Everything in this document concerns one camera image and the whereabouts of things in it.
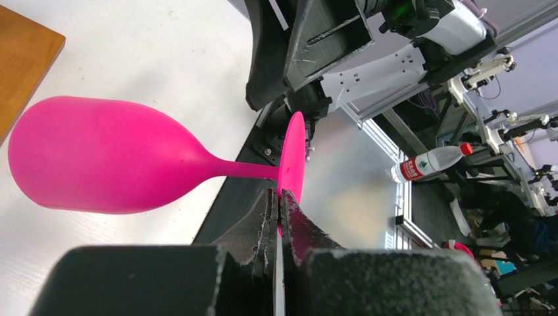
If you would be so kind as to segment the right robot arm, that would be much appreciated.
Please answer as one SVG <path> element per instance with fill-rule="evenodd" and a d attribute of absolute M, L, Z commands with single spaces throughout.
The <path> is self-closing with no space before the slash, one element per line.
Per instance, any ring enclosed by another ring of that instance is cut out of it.
<path fill-rule="evenodd" d="M 248 105 L 270 107 L 265 124 L 282 129 L 294 113 L 314 126 L 337 108 L 391 88 L 440 84 L 496 47 L 498 28 L 474 1 L 246 1 L 253 52 Z M 334 68 L 383 34 L 407 39 L 375 61 Z"/>

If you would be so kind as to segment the plastic water bottle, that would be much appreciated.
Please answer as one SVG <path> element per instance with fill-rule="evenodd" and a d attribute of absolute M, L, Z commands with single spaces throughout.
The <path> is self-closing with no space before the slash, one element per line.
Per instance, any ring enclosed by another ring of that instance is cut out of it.
<path fill-rule="evenodd" d="M 397 183 L 419 180 L 452 167 L 462 158 L 472 155 L 473 152 L 473 147 L 469 143 L 438 147 L 408 158 L 401 163 L 396 163 L 390 169 L 390 175 Z"/>

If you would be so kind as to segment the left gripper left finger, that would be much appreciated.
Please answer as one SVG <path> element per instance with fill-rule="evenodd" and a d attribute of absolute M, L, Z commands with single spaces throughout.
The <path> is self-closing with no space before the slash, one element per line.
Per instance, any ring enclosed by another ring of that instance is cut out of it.
<path fill-rule="evenodd" d="M 217 238 L 234 264 L 223 270 L 227 290 L 244 315 L 275 315 L 278 267 L 278 193 L 263 190 L 250 211 Z"/>

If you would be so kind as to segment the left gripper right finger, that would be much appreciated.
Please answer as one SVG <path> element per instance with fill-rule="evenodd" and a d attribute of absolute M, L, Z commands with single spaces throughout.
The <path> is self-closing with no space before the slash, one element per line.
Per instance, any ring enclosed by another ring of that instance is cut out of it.
<path fill-rule="evenodd" d="M 306 258 L 313 250 L 343 247 L 304 214 L 291 191 L 282 190 L 278 212 L 282 225 L 286 315 L 310 315 L 312 291 Z"/>

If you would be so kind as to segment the pink wine glass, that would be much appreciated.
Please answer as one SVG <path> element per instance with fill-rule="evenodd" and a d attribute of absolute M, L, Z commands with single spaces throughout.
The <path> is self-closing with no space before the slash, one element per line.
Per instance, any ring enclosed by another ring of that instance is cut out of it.
<path fill-rule="evenodd" d="M 178 121 L 129 101 L 58 96 L 32 105 L 8 143 L 11 174 L 50 209 L 134 214 L 167 205 L 224 175 Z"/>

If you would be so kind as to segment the gold rack with wooden base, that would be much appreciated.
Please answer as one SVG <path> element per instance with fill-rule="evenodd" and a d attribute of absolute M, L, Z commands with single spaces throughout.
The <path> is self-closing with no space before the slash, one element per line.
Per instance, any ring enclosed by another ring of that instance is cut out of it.
<path fill-rule="evenodd" d="M 1 7 L 1 142 L 49 72 L 66 38 Z"/>

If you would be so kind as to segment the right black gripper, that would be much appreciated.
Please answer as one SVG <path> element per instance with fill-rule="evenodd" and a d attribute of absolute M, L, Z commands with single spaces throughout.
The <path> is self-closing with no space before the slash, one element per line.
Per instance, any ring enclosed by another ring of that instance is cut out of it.
<path fill-rule="evenodd" d="M 437 25 L 434 1 L 279 1 L 284 30 L 269 1 L 245 2 L 253 48 L 245 99 L 260 111 L 294 92 L 373 42 L 367 19 L 384 18 L 380 32 L 413 39 Z"/>

